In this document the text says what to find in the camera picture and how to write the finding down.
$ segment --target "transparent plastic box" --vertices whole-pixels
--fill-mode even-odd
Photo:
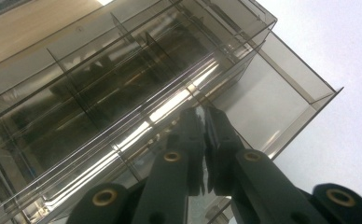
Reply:
[[[97,184],[148,177],[192,106],[275,157],[338,94],[275,23],[255,1],[117,0],[1,62],[0,223],[67,217]],[[190,198],[191,222],[226,200]]]

